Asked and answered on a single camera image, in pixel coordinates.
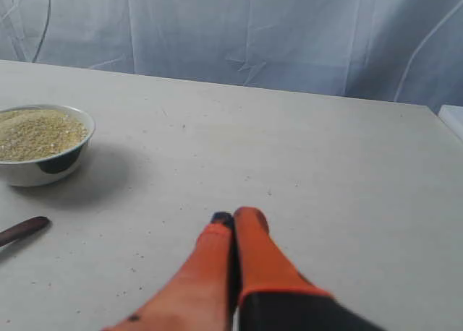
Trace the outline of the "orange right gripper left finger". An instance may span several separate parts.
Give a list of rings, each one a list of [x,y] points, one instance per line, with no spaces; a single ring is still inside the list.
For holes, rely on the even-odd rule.
[[[233,218],[213,214],[177,273],[155,296],[108,330],[231,330]]]

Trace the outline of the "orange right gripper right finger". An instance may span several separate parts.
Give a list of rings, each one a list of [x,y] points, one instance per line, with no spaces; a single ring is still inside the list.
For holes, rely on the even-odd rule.
[[[379,330],[299,272],[273,242],[259,209],[236,210],[234,226],[240,330]]]

